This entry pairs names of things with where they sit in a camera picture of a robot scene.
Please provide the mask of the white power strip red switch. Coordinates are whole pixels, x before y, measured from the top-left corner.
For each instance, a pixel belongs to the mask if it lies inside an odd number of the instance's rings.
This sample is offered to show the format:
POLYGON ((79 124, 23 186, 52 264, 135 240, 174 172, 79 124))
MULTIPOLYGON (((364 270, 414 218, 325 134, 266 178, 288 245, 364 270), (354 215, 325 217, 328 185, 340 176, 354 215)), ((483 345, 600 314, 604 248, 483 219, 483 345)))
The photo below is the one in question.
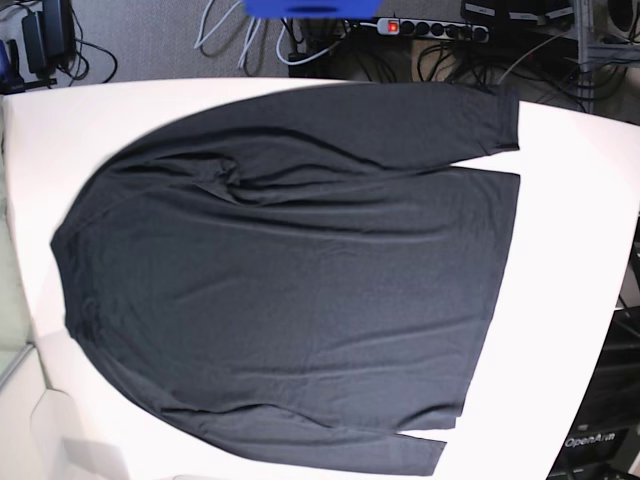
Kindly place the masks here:
POLYGON ((477 43, 487 43, 490 39, 488 27, 469 23, 381 17, 374 21, 373 25, 377 32, 383 36, 477 43))

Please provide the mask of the black power adapter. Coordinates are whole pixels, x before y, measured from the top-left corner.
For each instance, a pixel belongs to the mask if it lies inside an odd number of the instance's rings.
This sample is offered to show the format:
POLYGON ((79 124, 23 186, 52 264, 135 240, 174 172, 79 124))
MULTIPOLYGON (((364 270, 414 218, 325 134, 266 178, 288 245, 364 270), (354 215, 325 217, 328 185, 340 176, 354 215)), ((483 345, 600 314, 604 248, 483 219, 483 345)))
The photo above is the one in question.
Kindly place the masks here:
POLYGON ((69 0, 44 0, 39 11, 21 20, 29 72, 39 78, 66 68, 75 53, 75 30, 69 0))

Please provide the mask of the blue plastic box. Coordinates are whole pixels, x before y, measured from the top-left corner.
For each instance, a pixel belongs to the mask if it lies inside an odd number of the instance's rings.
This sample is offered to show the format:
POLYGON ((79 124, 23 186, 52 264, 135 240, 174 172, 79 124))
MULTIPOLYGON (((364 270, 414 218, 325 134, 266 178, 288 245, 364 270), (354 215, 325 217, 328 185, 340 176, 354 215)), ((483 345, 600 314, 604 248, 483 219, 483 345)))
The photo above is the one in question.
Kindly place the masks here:
POLYGON ((367 19, 380 0, 245 0, 247 14, 259 18, 367 19))

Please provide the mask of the dark navy long-sleeve shirt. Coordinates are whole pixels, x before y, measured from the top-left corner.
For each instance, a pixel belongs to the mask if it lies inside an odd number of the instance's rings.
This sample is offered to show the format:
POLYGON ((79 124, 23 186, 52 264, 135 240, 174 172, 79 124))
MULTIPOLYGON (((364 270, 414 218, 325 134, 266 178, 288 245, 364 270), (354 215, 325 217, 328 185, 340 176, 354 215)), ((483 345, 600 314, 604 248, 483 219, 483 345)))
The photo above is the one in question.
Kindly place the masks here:
POLYGON ((250 460, 429 476, 496 307, 511 91, 279 92, 177 120, 87 181, 51 249, 66 327, 126 399, 250 460))

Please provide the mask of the black OpenArm control box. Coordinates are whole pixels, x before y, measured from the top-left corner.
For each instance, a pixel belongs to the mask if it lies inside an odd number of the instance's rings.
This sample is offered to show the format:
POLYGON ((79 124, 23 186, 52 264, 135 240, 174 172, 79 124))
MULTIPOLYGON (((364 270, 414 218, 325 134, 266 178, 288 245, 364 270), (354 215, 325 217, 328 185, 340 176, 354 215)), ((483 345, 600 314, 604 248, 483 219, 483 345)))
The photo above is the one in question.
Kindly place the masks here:
POLYGON ((602 351, 550 479, 605 479, 639 426, 639 309, 614 312, 602 351))

